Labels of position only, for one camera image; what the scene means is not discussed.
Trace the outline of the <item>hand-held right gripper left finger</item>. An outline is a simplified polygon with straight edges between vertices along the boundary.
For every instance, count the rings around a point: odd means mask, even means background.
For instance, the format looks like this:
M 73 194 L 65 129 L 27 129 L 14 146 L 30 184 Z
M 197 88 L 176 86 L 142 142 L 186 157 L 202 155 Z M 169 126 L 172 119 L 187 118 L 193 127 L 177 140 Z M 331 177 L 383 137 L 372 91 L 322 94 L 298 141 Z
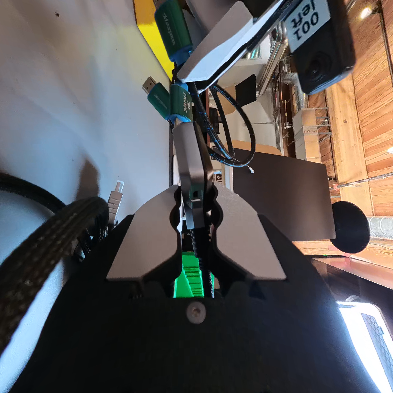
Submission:
M 137 291 L 158 282 L 166 295 L 182 272 L 181 188 L 173 185 L 143 204 L 134 214 L 106 279 L 134 282 Z

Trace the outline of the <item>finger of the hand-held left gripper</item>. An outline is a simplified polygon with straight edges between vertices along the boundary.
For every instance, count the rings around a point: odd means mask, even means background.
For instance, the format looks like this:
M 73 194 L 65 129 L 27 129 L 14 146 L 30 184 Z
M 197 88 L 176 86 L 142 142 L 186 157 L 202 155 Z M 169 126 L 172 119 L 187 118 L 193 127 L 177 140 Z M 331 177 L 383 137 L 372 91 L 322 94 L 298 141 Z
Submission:
M 210 87 L 246 52 L 252 51 L 281 21 L 267 26 L 268 19 L 282 6 L 283 0 L 241 1 L 246 8 L 246 26 L 235 34 L 205 32 L 194 18 L 203 39 L 193 49 L 191 56 L 178 72 L 180 81 L 194 81 L 200 91 Z
M 187 0 L 192 15 L 207 32 L 235 34 L 246 26 L 246 8 L 235 0 Z

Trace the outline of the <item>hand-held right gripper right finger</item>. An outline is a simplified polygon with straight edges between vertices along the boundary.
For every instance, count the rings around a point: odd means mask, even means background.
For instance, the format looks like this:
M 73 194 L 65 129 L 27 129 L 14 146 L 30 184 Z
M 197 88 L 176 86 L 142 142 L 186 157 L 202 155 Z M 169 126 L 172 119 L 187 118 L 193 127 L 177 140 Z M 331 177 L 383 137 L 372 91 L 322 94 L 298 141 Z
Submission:
M 210 269 L 223 295 L 235 282 L 284 281 L 287 276 L 256 210 L 214 183 Z

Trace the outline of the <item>black hdmi cable green plugs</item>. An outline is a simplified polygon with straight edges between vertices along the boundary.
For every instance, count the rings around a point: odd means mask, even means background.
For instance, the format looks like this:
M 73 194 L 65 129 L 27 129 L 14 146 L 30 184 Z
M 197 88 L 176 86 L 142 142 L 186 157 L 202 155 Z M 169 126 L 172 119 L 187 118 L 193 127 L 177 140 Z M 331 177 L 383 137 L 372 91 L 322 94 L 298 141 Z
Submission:
M 171 85 L 174 84 L 176 81 L 185 83 L 180 81 L 177 75 L 178 72 L 186 63 L 186 61 L 191 56 L 193 45 L 192 45 L 191 35 L 189 33 L 189 29 L 187 27 L 186 20 L 184 17 L 183 10 L 181 9 L 178 1 L 155 1 L 155 8 L 156 8 L 156 11 L 154 13 L 155 22 L 157 23 L 158 30 L 160 32 L 169 59 L 172 62 L 174 62 L 175 65 L 173 69 L 173 78 L 171 81 Z M 185 83 L 188 85 L 189 92 L 191 92 L 192 83 L 196 85 L 194 81 Z M 252 161 L 256 152 L 256 138 L 255 138 L 253 126 L 251 125 L 251 122 L 249 121 L 248 116 L 245 114 L 244 111 L 243 113 L 244 114 L 240 114 L 240 113 L 239 114 L 244 120 L 245 125 L 248 129 L 251 147 L 247 158 L 240 161 L 241 163 L 243 163 L 242 167 L 248 166 L 248 164 Z
M 238 102 L 235 101 L 227 91 L 222 89 L 219 85 L 213 85 L 210 88 L 223 123 L 224 131 L 226 132 L 228 148 L 225 148 L 204 110 L 194 83 L 191 83 L 191 92 L 189 92 L 187 84 L 179 81 L 172 84 L 170 86 L 170 91 L 167 91 L 161 83 L 156 83 L 152 77 L 148 77 L 142 85 L 142 88 L 147 93 L 148 101 L 165 120 L 174 126 L 173 139 L 175 147 L 180 150 L 180 153 L 184 153 L 184 156 L 187 156 L 186 153 L 188 153 L 188 157 L 194 160 L 199 157 L 202 163 L 206 160 L 204 156 L 209 154 L 213 159 L 224 165 L 231 167 L 243 166 L 243 163 L 236 160 L 234 157 L 228 124 L 217 94 L 220 93 L 225 97 L 240 114 L 244 113 Z M 202 122 L 202 128 L 210 136 L 210 139 L 216 145 L 220 154 L 203 144 L 204 139 L 195 127 L 197 124 L 193 121 L 193 104 Z

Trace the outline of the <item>yellow plastic bin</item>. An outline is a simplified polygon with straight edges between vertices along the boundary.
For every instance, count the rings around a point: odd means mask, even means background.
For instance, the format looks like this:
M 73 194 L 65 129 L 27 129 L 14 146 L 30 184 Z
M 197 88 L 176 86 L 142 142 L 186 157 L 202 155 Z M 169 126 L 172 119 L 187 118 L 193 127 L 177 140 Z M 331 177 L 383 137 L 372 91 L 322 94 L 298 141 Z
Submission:
M 137 26 L 159 61 L 169 80 L 172 79 L 174 63 L 170 61 L 163 40 L 155 22 L 156 11 L 153 0 L 134 0 L 134 12 Z

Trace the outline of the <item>grey multiport hub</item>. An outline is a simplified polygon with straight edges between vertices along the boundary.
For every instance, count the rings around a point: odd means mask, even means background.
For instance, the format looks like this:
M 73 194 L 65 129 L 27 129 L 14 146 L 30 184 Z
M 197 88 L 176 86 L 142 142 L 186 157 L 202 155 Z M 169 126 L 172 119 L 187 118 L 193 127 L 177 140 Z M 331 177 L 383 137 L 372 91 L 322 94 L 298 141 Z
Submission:
M 176 120 L 173 141 L 177 155 L 186 225 L 189 230 L 204 228 L 213 166 L 208 147 L 196 122 Z

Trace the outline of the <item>black monitor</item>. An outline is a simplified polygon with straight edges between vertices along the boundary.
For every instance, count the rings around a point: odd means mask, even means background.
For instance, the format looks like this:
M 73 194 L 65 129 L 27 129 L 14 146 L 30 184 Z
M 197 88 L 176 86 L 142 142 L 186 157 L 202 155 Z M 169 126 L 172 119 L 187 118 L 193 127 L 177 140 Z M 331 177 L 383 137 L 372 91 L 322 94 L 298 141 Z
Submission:
M 254 73 L 235 86 L 235 96 L 240 107 L 257 100 L 257 83 Z

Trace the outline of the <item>black fuzzy ball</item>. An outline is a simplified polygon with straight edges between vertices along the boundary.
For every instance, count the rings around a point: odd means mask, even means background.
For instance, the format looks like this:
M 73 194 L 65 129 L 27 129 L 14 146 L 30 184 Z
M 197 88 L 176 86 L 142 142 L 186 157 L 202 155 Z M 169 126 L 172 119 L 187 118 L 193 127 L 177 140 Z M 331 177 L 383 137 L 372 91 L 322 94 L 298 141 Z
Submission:
M 355 204 L 339 201 L 332 204 L 335 238 L 331 243 L 340 251 L 356 254 L 363 251 L 370 241 L 369 222 Z

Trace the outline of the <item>bright white light box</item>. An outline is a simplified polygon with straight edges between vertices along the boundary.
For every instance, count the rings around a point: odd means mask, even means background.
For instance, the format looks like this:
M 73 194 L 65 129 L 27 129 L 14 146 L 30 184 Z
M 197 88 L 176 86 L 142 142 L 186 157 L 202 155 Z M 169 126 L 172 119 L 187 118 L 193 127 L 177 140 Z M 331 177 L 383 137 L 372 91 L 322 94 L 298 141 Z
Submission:
M 382 393 L 393 391 L 393 341 L 380 308 L 365 302 L 337 302 L 353 345 Z

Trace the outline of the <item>metal air duct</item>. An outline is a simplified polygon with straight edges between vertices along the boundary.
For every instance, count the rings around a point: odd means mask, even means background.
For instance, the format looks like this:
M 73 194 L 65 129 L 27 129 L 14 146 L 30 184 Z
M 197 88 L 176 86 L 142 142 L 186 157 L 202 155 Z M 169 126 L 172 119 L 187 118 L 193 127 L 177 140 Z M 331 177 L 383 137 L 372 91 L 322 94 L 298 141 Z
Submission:
M 393 240 L 393 216 L 367 216 L 370 237 Z
M 296 72 L 282 71 L 281 80 L 286 85 L 292 85 L 294 88 L 294 105 L 296 112 L 301 109 L 309 108 L 308 96 L 302 91 L 300 80 Z

